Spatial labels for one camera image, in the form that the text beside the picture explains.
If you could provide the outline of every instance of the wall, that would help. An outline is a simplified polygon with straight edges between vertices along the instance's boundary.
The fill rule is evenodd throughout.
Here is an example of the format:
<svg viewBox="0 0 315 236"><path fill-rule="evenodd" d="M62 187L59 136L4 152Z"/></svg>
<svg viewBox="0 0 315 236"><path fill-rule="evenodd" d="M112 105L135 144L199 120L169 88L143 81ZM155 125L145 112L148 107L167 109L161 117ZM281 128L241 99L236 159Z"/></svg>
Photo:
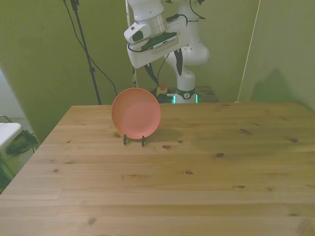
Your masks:
<svg viewBox="0 0 315 236"><path fill-rule="evenodd" d="M210 49L208 64L191 67L197 86L212 86L221 102L236 101L244 73L259 0L207 0L200 8L200 31ZM177 13L177 4L165 3L166 16ZM153 63L156 74L163 59ZM138 83L146 89L155 88L143 68L137 70ZM176 86L175 72L166 63L160 80Z"/></svg>
<svg viewBox="0 0 315 236"><path fill-rule="evenodd" d="M80 0L79 14L92 58L118 92L131 87L125 1ZM97 104L85 52L62 0L3 1L0 26L0 68L40 141L71 105ZM102 102L111 104L112 85L98 71L96 78Z"/></svg>
<svg viewBox="0 0 315 236"><path fill-rule="evenodd" d="M0 115L24 118L22 109L0 70Z"/></svg>
<svg viewBox="0 0 315 236"><path fill-rule="evenodd" d="M301 101L315 110L315 1L262 0L241 101Z"/></svg>
<svg viewBox="0 0 315 236"><path fill-rule="evenodd" d="M207 18L200 23L212 58L193 70L197 85L213 86L221 101L237 98L258 2L208 0L200 10ZM166 15L176 12L176 4L167 5ZM92 58L113 79L118 92L132 87L123 37L125 1L80 0L79 14ZM0 25L0 68L40 141L71 105L97 104L85 53L74 37L62 0L3 1ZM111 84L98 71L96 79L102 102L111 104L115 97ZM140 87L154 88L143 70L138 80ZM161 80L169 86L176 84L168 65Z"/></svg>

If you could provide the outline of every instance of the wood knot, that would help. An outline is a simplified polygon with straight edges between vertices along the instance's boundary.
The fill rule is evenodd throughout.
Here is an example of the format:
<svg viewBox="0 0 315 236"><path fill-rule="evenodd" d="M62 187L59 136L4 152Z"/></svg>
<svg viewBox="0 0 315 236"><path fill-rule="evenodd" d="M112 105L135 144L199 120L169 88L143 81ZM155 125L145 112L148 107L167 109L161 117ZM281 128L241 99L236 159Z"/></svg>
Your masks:
<svg viewBox="0 0 315 236"><path fill-rule="evenodd" d="M164 149L171 149L172 146L170 146L170 145L163 145L163 148L164 148Z"/></svg>
<svg viewBox="0 0 315 236"><path fill-rule="evenodd" d="M232 186L233 188L246 188L244 185L237 185L237 186Z"/></svg>
<svg viewBox="0 0 315 236"><path fill-rule="evenodd" d="M240 129L243 134L252 135L252 133L246 129Z"/></svg>
<svg viewBox="0 0 315 236"><path fill-rule="evenodd" d="M88 224L89 224L89 225L93 225L96 221L97 221L96 218L94 218L94 217L93 217L93 218L90 218L89 221L88 221Z"/></svg>
<svg viewBox="0 0 315 236"><path fill-rule="evenodd" d="M217 153L217 157L224 157L224 153Z"/></svg>
<svg viewBox="0 0 315 236"><path fill-rule="evenodd" d="M194 173L192 171L185 171L186 175L193 175Z"/></svg>

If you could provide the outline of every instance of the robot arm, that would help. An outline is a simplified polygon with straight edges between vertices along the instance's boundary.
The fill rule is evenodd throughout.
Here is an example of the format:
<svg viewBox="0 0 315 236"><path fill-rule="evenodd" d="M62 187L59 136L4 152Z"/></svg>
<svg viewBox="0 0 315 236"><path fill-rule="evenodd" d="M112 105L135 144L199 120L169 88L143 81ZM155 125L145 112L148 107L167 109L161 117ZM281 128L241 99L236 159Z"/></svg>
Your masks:
<svg viewBox="0 0 315 236"><path fill-rule="evenodd" d="M135 68L147 65L189 44L184 17L168 23L160 0L128 0L135 23L125 31L127 51Z"/></svg>

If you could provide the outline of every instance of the black cable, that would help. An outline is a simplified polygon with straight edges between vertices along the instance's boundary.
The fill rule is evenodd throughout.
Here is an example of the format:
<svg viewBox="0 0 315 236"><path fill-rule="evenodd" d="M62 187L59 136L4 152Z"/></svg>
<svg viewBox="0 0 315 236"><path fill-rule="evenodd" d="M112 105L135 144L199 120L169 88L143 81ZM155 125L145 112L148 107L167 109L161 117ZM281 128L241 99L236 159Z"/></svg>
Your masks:
<svg viewBox="0 0 315 236"><path fill-rule="evenodd" d="M205 20L205 19L206 19L206 18L204 18L204 17L198 15L198 14L193 10L192 5L191 5L191 0L189 0L189 4L190 4L190 8L191 8L192 12L193 12L196 16L199 16L199 18L202 19L202 20Z"/></svg>
<svg viewBox="0 0 315 236"><path fill-rule="evenodd" d="M188 25L188 17L184 14L178 14L179 16L184 16L186 18L186 26Z"/></svg>
<svg viewBox="0 0 315 236"><path fill-rule="evenodd" d="M174 21L175 19L179 18L180 16L184 16L186 18L186 26L187 26L188 22L190 22L190 21L188 20L188 17L184 14L175 14L174 16L170 16L170 17L166 18L166 21L167 22Z"/></svg>
<svg viewBox="0 0 315 236"><path fill-rule="evenodd" d="M133 50L133 49L130 48L130 43L128 43L128 49L129 49L130 51L134 52L134 53L142 53L142 52L145 52L145 51L148 50L148 49L146 49L146 50L141 49L140 51Z"/></svg>
<svg viewBox="0 0 315 236"><path fill-rule="evenodd" d="M91 74L91 77L92 77L92 80L93 80L97 101L98 101L99 105L102 105L102 102L101 102L101 99L100 99L100 96L99 96L99 92L98 92L98 88L97 88L95 74L94 74L95 73L95 69L92 67L92 64L91 64L91 59L90 59L90 55L89 55L89 51L88 51L88 46L87 46L87 44L85 42L85 38L84 38L82 26L81 26L81 21L80 21L79 14L78 14L78 7L77 7L77 5L79 4L79 2L78 2L78 0L70 0L70 1L71 1L71 5L72 5L72 9L74 11L75 17L77 18L77 23L78 23L79 30L80 30L80 33L81 33L81 38L82 38L82 43L83 43L83 46L84 46L84 49L85 49L85 53L86 53L86 56L87 56L87 59L88 59L88 64L89 64L89 68L90 68L90 74Z"/></svg>
<svg viewBox="0 0 315 236"><path fill-rule="evenodd" d="M158 81L158 78L159 78L159 73L160 73L160 71L162 70L162 67L164 66L164 64L165 64L166 59L168 58L168 56L169 56L169 54L166 56L166 58L164 59L162 65L161 65L161 67L160 67L159 70L158 70L158 73L157 73L157 81Z"/></svg>
<svg viewBox="0 0 315 236"><path fill-rule="evenodd" d="M83 50L85 51L85 48L84 48L83 44L81 43L81 40L79 39L79 37L78 37L78 35L77 35L76 29L75 29L75 26L74 26L74 22L73 22L73 19L72 19L72 17L71 17L69 8L68 8L68 6L67 6L67 3L65 2L65 0L63 0L63 2L64 2L64 4L65 4L65 7L66 7L67 12L68 12L68 14L69 14L69 17L70 17L70 20L71 20L71 24L72 24L72 27L73 27L73 31L74 31L75 37L78 39L78 41L79 41L81 47L82 47ZM99 69L99 71L100 71L100 72L108 79L108 81L113 85L115 94L116 94L116 96L117 96L116 86L115 86L114 82L105 74L104 71L102 71L102 70L100 69L100 67L94 62L94 60L91 58L91 56L90 56L90 60L91 60L91 62L95 65L95 67L96 67L97 69Z"/></svg>

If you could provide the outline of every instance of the wooden table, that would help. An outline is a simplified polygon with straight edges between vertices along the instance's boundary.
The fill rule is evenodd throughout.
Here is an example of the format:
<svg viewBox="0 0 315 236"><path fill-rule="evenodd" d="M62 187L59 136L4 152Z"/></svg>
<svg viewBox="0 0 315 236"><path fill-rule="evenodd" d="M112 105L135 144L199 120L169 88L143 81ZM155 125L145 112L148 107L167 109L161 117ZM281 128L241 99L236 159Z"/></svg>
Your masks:
<svg viewBox="0 0 315 236"><path fill-rule="evenodd" d="M315 115L162 105L146 147L72 107L0 195L1 236L313 236Z"/></svg>

